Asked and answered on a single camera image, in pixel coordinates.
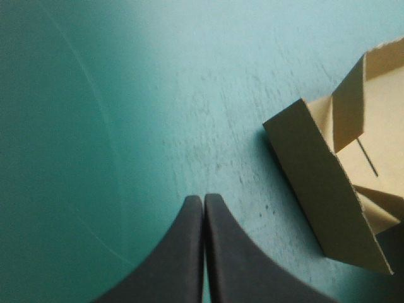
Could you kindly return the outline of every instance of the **teal floor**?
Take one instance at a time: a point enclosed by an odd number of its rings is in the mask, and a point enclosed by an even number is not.
[[[208,192],[316,289],[397,293],[323,256],[261,124],[329,94],[404,35],[403,16],[393,0],[2,1],[0,302],[88,302],[147,256],[186,195]]]

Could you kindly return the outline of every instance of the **cardboard flap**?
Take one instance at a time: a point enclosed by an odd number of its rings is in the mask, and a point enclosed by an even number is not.
[[[369,198],[373,203],[386,210],[398,220],[404,220],[404,198],[395,194],[384,193],[371,188],[355,186],[358,193]]]
[[[366,219],[375,235],[400,223],[399,219],[388,213],[368,197],[360,193],[358,193],[358,197],[359,201],[362,203]]]
[[[364,132],[364,57],[333,92],[333,134],[335,152]]]
[[[356,191],[319,132],[307,104],[303,100],[295,102],[264,123],[264,128],[324,253],[346,263],[391,273]]]
[[[404,66],[404,37],[366,53],[366,80]]]

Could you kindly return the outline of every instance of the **green painted surface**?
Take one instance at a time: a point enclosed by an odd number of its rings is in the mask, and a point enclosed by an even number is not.
[[[404,2],[295,2],[1,2],[1,302],[89,301],[207,192],[330,296],[398,293],[322,255],[261,123],[403,35]]]

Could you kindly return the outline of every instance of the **teal surface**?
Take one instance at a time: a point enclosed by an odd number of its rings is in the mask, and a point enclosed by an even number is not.
[[[403,1],[2,1],[0,302],[97,297],[207,192],[318,290],[397,294],[323,256],[261,123],[331,92],[403,15]]]

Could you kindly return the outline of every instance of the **black plastic part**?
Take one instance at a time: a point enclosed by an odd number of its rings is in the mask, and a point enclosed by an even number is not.
[[[219,194],[205,196],[205,229],[212,303],[335,302],[267,257]]]
[[[203,207],[185,199],[158,246],[122,282],[94,302],[200,303],[203,284]]]

